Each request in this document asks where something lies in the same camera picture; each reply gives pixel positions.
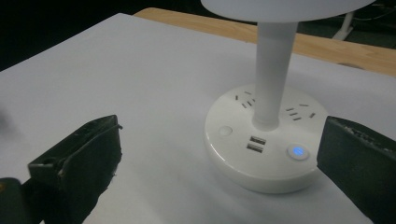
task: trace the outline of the dark background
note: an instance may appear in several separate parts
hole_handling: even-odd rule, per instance
[[[347,41],[396,48],[396,0],[380,0],[359,10]],[[2,0],[0,3],[0,71],[26,60],[116,14],[133,15],[159,7],[217,17],[200,0]],[[331,37],[343,16],[301,22],[298,32]]]

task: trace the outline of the lamp shade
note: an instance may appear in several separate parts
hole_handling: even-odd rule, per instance
[[[202,0],[208,10],[241,21],[312,21],[344,14],[374,0]]]

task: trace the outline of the round button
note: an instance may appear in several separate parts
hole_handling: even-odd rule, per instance
[[[289,146],[288,154],[292,159],[297,161],[304,161],[309,157],[309,152],[304,147],[299,145]]]
[[[219,129],[219,134],[220,134],[221,136],[228,136],[228,135],[230,135],[232,132],[233,132],[233,129],[232,129],[231,127],[229,127],[229,126],[222,126],[222,127]]]

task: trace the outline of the usb port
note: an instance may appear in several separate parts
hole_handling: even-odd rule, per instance
[[[250,150],[253,150],[253,151],[260,152],[260,153],[262,153],[262,151],[263,151],[262,147],[257,147],[257,146],[251,145],[251,144],[247,144],[247,148]]]
[[[262,139],[262,138],[259,138],[259,137],[255,137],[255,136],[251,136],[250,137],[250,141],[258,143],[258,144],[262,144],[262,145],[265,145],[265,143],[266,143],[265,139]]]

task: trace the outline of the power button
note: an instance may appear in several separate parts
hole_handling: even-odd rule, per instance
[[[305,147],[300,145],[290,145],[288,147],[288,154],[292,159],[297,161],[304,161],[309,157],[309,152]]]

